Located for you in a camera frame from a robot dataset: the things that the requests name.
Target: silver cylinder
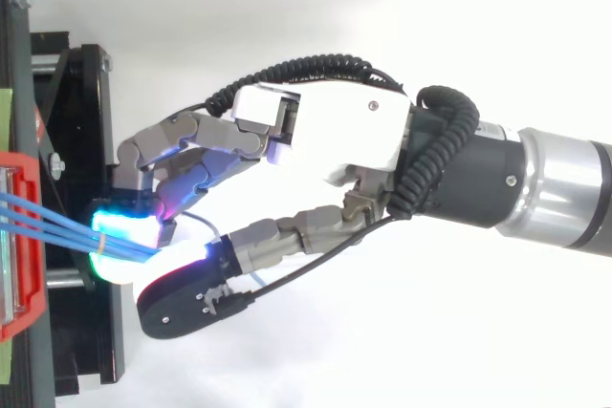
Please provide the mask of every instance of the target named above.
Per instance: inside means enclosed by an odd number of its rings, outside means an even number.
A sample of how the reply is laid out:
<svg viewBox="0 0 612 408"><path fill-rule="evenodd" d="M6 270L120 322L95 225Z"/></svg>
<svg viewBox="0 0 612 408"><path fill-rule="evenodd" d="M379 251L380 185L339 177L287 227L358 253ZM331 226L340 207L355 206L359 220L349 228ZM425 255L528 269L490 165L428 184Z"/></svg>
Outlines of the silver cylinder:
<svg viewBox="0 0 612 408"><path fill-rule="evenodd" d="M570 247L591 225L600 202L600 154L587 140L532 128L519 136L525 150L523 188L497 229L504 236Z"/></svg>
<svg viewBox="0 0 612 408"><path fill-rule="evenodd" d="M60 268L47 271L47 289L70 289L84 287L78 269Z"/></svg>
<svg viewBox="0 0 612 408"><path fill-rule="evenodd" d="M34 75L53 74L59 54L33 54L32 56L32 73Z"/></svg>

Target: white background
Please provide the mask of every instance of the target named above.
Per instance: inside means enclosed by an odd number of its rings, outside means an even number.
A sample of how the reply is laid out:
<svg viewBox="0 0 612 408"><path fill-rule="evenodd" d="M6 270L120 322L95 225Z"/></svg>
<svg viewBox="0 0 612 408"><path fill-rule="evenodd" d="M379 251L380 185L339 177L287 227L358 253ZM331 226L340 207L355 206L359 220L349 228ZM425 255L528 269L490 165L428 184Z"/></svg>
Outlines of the white background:
<svg viewBox="0 0 612 408"><path fill-rule="evenodd" d="M33 30L114 57L116 144L239 76L319 53L367 58L411 92L456 87L485 120L612 143L610 0L34 2ZM227 232L340 198L260 165L196 210ZM58 403L602 408L610 336L610 259L423 218L189 337L149 340L134 322L120 383Z"/></svg>

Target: red holder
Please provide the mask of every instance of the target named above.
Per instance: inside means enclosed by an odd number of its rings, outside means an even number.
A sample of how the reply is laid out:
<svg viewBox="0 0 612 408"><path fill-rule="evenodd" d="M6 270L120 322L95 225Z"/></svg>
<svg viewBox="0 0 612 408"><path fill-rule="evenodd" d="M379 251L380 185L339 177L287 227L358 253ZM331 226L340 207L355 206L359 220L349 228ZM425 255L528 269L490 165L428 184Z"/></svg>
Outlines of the red holder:
<svg viewBox="0 0 612 408"><path fill-rule="evenodd" d="M32 203L40 204L40 173L38 159L20 153L0 152L0 167L12 169L12 193ZM15 207L16 212L38 218L35 214ZM0 342L24 331L47 307L45 264L42 243L15 235L16 279L19 310L8 324L0 323Z"/></svg>

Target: black cable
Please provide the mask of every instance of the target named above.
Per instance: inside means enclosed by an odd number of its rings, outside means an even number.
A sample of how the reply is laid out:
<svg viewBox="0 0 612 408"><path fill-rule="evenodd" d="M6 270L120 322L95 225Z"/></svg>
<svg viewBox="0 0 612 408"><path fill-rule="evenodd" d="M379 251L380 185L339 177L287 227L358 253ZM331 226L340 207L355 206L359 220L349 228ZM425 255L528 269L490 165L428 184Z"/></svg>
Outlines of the black cable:
<svg viewBox="0 0 612 408"><path fill-rule="evenodd" d="M358 240L360 240L364 236L370 234L372 231L377 230L377 229L385 226L386 224L390 224L393 221L394 221L393 217L385 217L384 219L378 220L376 223L374 223L374 224L372 224L370 226L367 226L367 227L359 230L357 233L353 234L348 239L344 240L343 242L341 242L340 244L338 244L337 246L335 246L331 250L325 252L323 255L318 257L315 261L310 262L308 265L305 265L302 268L296 269L294 272L291 272L291 273L287 274L286 276L281 277L277 281L274 281L274 282L270 283L269 285L267 285L266 287L264 287L262 289L254 291L252 293L252 297L251 298L253 300L256 300L257 298L261 298L262 296L270 293L271 291L274 291L276 289L279 289L279 288L289 284L290 282L294 281L298 277L303 276L304 274L312 271L313 269L315 269L317 267L320 267L325 262L331 260L336 255L341 253L343 250L349 248L350 246L355 244Z"/></svg>
<svg viewBox="0 0 612 408"><path fill-rule="evenodd" d="M376 75L382 80L373 78ZM402 85L384 72L373 69L372 65L350 54L321 54L301 57L276 64L252 75L234 81L219 90L205 102L187 107L169 118L177 117L184 111L207 109L214 117L221 117L233 106L233 100L240 88L260 81L269 83L296 83L322 79L357 81L369 86L403 92Z"/></svg>
<svg viewBox="0 0 612 408"><path fill-rule="evenodd" d="M407 169L396 171L396 186L386 207L398 220L410 220L442 178L445 168L476 132L480 114L463 93L444 86L430 86L417 95L417 104L442 115L448 125Z"/></svg>

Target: metal frame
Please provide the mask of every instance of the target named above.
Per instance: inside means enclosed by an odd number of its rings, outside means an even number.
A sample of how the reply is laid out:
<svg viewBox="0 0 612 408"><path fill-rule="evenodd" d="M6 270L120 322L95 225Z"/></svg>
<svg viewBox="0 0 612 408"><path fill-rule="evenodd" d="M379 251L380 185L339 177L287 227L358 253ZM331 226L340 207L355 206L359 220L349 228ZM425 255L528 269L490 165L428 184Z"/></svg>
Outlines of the metal frame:
<svg viewBox="0 0 612 408"><path fill-rule="evenodd" d="M34 121L28 10L0 0L0 87L12 88L11 149L38 155ZM0 386L0 406L55 406L49 312L13 339L11 384Z"/></svg>
<svg viewBox="0 0 612 408"><path fill-rule="evenodd" d="M30 35L23 1L0 0L0 88L13 89L11 150L40 158L44 205L86 222L92 203L107 194L114 158L110 60L98 45L70 49L66 32ZM50 166L52 154L65 171ZM120 287L95 279L82 254L49 245L45 252L49 307L13 339L2 407L52 408L55 396L78 393L78 376L99 374L105 384L124 372Z"/></svg>

